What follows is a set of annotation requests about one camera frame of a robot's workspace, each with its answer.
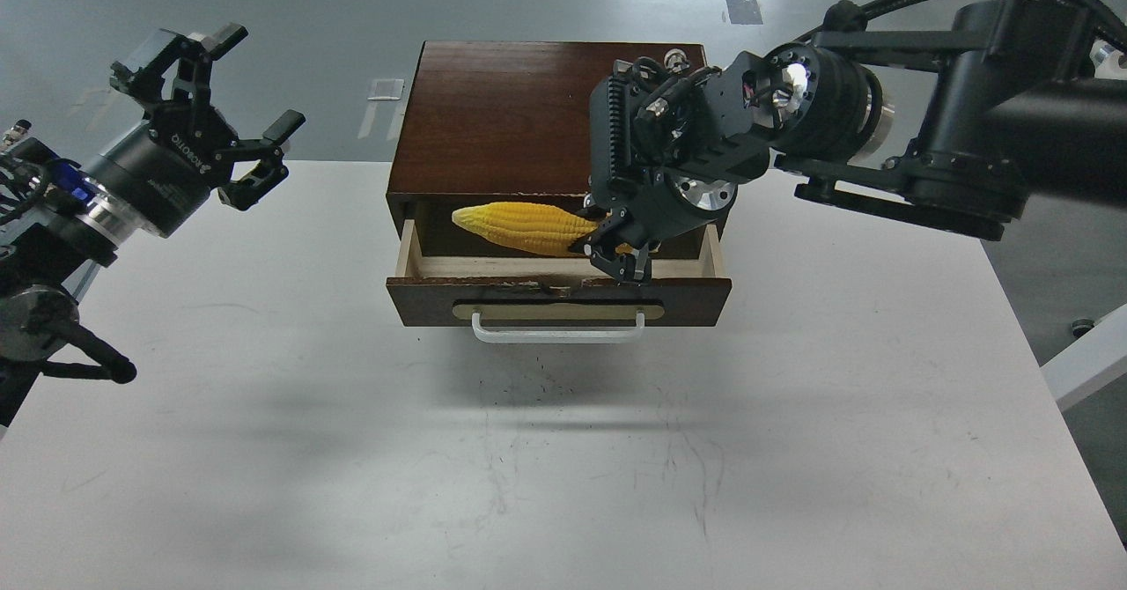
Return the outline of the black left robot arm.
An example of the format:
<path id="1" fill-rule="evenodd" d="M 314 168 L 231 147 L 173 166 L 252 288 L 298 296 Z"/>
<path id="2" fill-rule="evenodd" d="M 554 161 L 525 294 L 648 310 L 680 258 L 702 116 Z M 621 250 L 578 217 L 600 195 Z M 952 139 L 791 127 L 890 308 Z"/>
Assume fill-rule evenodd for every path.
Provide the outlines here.
<path id="1" fill-rule="evenodd" d="M 212 68 L 247 37 L 231 23 L 212 35 L 159 29 L 112 68 L 109 84 L 144 110 L 85 164 L 32 137 L 16 120 L 3 135 L 1 401 L 3 428 L 39 377 L 128 384 L 137 370 L 81 324 L 79 302 L 98 269 L 134 232 L 170 236 L 218 193 L 249 211 L 278 184 L 292 134 L 284 111 L 242 138 L 212 102 Z"/>

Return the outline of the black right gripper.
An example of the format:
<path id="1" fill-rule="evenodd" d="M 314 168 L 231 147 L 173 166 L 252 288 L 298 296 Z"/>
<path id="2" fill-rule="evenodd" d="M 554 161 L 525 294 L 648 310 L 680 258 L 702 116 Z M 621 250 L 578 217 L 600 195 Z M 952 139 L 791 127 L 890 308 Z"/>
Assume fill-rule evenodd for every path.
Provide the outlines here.
<path id="1" fill-rule="evenodd" d="M 592 185 L 594 205 L 607 215 L 593 220 L 571 214 L 569 227 L 576 236 L 569 253 L 588 257 L 600 272 L 618 284 L 650 284 L 651 253 L 633 247 L 653 247 L 725 220 L 737 189 L 729 181 L 660 168 L 645 170 L 640 180 L 607 176 Z"/>

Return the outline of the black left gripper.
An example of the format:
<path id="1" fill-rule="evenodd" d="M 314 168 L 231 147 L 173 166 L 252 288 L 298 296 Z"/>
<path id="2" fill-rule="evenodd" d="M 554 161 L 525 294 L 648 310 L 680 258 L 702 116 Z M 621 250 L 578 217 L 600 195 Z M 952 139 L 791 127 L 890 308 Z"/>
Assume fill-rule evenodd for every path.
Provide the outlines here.
<path id="1" fill-rule="evenodd" d="M 237 23 L 212 35 L 157 29 L 110 65 L 110 87 L 136 101 L 144 119 L 85 162 L 82 173 L 137 212 L 147 232 L 170 236 L 215 188 L 222 204 L 249 211 L 289 176 L 284 146 L 307 123 L 305 114 L 290 109 L 261 137 L 239 138 L 212 105 L 213 62 L 247 36 Z M 221 149 L 204 152 L 193 138 Z M 248 173 L 229 181 L 234 164 L 251 161 Z"/>

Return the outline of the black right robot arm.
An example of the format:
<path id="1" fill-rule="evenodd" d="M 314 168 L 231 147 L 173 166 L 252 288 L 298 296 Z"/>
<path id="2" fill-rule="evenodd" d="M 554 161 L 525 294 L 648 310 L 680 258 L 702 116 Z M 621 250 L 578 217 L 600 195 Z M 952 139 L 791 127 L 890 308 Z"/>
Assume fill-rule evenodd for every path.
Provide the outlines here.
<path id="1" fill-rule="evenodd" d="M 725 68 L 615 62 L 589 97 L 589 190 L 564 252 L 648 284 L 665 241 L 722 224 L 743 184 L 1001 240 L 1032 195 L 1124 207 L 1124 51 L 1102 0 L 875 0 Z"/>

